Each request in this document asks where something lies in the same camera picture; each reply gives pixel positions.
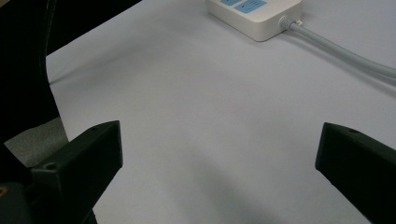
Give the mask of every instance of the power cord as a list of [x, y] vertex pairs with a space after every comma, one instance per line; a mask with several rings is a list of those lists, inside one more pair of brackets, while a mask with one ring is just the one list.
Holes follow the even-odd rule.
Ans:
[[361, 67], [370, 69], [370, 70], [377, 72], [385, 77], [390, 77], [390, 78], [396, 79], [396, 69], [395, 68], [388, 67], [388, 66], [385, 66], [380, 63], [375, 63], [375, 62], [365, 59], [365, 58], [363, 58], [363, 57], [361, 57], [347, 49], [344, 49], [344, 48], [334, 44], [332, 41], [305, 29], [304, 27], [299, 25], [298, 22], [295, 20], [289, 19], [287, 17], [282, 17], [279, 20], [279, 25], [284, 29], [287, 29], [287, 30], [293, 31], [299, 35], [305, 36], [306, 38], [335, 52], [340, 57], [342, 57], [354, 64], [357, 64]]

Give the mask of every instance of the white table surface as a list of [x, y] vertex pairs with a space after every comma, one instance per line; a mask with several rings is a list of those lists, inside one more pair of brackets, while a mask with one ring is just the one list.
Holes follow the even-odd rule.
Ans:
[[[396, 67], [395, 12], [304, 0], [303, 21]], [[290, 32], [254, 42], [203, 0], [143, 0], [47, 61], [69, 139], [120, 120], [99, 223], [369, 223], [315, 169], [318, 141], [327, 121], [396, 148], [396, 81]]]

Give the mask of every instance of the white power strip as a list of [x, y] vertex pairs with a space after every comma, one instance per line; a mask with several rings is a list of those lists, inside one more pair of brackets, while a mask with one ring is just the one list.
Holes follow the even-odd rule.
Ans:
[[285, 29], [282, 17], [301, 22], [302, 0], [205, 0], [209, 12], [256, 41]]

